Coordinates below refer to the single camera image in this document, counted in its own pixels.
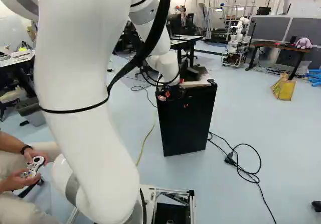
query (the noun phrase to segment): metal rack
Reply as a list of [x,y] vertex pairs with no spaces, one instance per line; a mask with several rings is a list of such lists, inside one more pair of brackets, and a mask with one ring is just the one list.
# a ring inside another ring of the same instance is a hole
[[[209,17],[208,17],[208,23],[207,23],[207,30],[206,30],[206,36],[205,39],[206,40],[211,40],[212,39],[212,32],[216,32],[215,30],[212,30],[212,24],[213,24],[213,20],[214,20],[214,13],[216,9],[224,9],[226,8],[226,10],[222,11],[222,18],[224,19],[224,27],[225,27],[225,31],[223,32],[218,32],[218,33],[222,33],[225,34],[225,41],[229,40],[229,35],[231,34],[230,32],[230,28],[232,26],[232,22],[237,22],[238,20],[238,8],[244,7],[244,9],[246,8],[254,8],[255,6],[241,6],[240,4],[234,4],[234,5],[229,5],[229,6],[222,6],[222,7],[210,7],[209,8]],[[233,15],[233,11],[235,11],[235,17],[234,19],[232,18]]]

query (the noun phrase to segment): yellow bag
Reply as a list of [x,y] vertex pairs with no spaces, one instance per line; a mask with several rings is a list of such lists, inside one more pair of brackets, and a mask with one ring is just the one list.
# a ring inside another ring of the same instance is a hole
[[273,95],[280,100],[290,100],[293,96],[296,80],[288,80],[289,75],[282,73],[280,79],[271,87]]

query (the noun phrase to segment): person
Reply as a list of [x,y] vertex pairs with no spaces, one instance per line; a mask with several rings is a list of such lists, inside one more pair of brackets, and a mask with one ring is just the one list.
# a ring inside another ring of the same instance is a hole
[[13,194],[36,183],[37,174],[32,178],[22,178],[26,163],[35,156],[43,156],[45,165],[54,161],[60,154],[56,143],[35,143],[31,146],[0,131],[0,223],[1,224],[59,224],[52,216],[39,210],[33,203],[23,201]]

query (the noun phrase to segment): table leg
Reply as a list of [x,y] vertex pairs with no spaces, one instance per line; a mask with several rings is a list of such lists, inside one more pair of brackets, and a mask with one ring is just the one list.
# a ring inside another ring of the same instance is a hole
[[191,45],[191,52],[190,52],[190,67],[194,66],[194,43]]
[[253,63],[254,63],[254,60],[255,60],[257,49],[259,49],[259,47],[255,47],[254,48],[253,55],[252,55],[252,58],[251,58],[251,61],[250,61],[250,65],[248,66],[248,68],[245,69],[245,71],[248,71],[248,70],[252,69],[255,66]]
[[296,63],[296,66],[294,67],[294,70],[293,70],[293,72],[291,73],[291,75],[290,75],[290,77],[289,77],[289,80],[294,79],[295,73],[296,73],[297,69],[299,68],[299,65],[300,65],[303,57],[304,57],[304,52],[300,52],[300,53],[299,53],[298,62]]
[[31,87],[29,78],[26,76],[25,72],[19,68],[15,71],[15,76],[19,81],[19,86],[23,87],[26,90],[28,97],[35,97],[36,92]]
[[182,49],[177,50],[177,61],[179,62],[179,65],[182,64]]

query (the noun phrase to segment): wristwatch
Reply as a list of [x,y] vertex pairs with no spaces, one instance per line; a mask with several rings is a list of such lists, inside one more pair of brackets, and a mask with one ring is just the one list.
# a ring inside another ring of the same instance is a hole
[[20,150],[20,154],[22,154],[22,155],[25,155],[25,150],[27,149],[27,148],[30,148],[30,149],[34,149],[34,148],[32,148],[30,145],[26,145],[26,146],[24,146],[21,150]]

